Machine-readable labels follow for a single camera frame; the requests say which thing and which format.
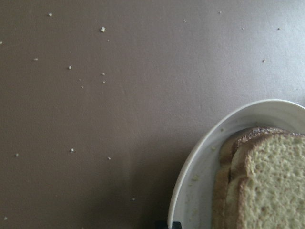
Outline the bread slice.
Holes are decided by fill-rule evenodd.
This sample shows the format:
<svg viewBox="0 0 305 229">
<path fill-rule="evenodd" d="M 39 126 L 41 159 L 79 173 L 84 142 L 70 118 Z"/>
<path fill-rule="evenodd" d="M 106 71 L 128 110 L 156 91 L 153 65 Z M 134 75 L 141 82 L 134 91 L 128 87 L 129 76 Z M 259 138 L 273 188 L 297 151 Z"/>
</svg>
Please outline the bread slice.
<svg viewBox="0 0 305 229">
<path fill-rule="evenodd" d="M 271 134 L 240 145 L 231 164 L 224 227 L 305 227 L 303 135 Z"/>
<path fill-rule="evenodd" d="M 268 135 L 285 133 L 286 131 L 276 127 L 253 127 L 238 131 L 225 140 L 220 149 L 220 169 L 215 176 L 212 204 L 212 228 L 224 228 L 225 199 L 230 182 L 230 167 L 232 158 L 237 149 L 249 140 Z"/>
</svg>

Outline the white round plate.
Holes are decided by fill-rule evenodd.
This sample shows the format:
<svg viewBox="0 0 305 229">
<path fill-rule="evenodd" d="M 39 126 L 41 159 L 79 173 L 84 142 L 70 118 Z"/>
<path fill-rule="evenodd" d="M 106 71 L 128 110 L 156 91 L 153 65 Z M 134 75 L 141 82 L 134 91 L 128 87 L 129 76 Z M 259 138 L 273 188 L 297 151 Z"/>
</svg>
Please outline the white round plate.
<svg viewBox="0 0 305 229">
<path fill-rule="evenodd" d="M 305 108 L 286 100 L 267 99 L 244 105 L 218 122 L 195 145 L 180 171 L 169 206 L 168 228 L 211 228 L 220 148 L 232 134 L 254 126 L 304 133 Z"/>
</svg>

